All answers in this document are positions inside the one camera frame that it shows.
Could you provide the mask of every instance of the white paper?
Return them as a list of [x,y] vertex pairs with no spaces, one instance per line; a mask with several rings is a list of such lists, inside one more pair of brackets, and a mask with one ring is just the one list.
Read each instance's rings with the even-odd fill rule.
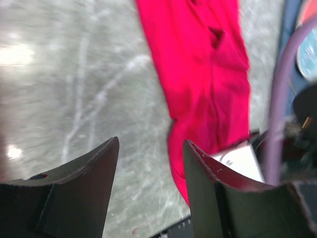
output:
[[250,179],[264,182],[252,145],[211,155],[215,160]]

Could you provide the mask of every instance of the red towel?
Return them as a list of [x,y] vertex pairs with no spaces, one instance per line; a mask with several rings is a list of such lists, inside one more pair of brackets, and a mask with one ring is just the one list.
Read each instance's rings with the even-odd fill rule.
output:
[[249,136],[249,60],[238,0],[136,0],[174,121],[171,172],[187,204],[183,142],[208,154]]

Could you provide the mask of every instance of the fabric fold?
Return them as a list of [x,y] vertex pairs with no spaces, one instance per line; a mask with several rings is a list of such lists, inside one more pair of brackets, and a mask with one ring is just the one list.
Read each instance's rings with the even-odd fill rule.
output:
[[173,179],[189,204],[183,142],[209,154],[249,136],[249,60],[238,0],[136,0],[172,131]]

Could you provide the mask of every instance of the black plastic piece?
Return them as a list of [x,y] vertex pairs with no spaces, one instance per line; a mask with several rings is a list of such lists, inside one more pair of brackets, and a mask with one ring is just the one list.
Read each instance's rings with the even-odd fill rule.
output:
[[231,170],[191,141],[184,164],[194,237],[317,236],[316,180],[273,187]]
[[101,238],[118,151],[112,138],[56,169],[0,183],[0,237]]

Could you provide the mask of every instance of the gray concrete floor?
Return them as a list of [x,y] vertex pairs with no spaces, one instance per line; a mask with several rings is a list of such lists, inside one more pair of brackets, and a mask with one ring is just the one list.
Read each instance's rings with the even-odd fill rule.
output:
[[[241,0],[252,128],[266,123],[282,4]],[[104,237],[149,237],[189,214],[170,175],[170,118],[132,0],[0,0],[0,48],[12,179],[118,136]],[[3,49],[14,56],[4,60]]]

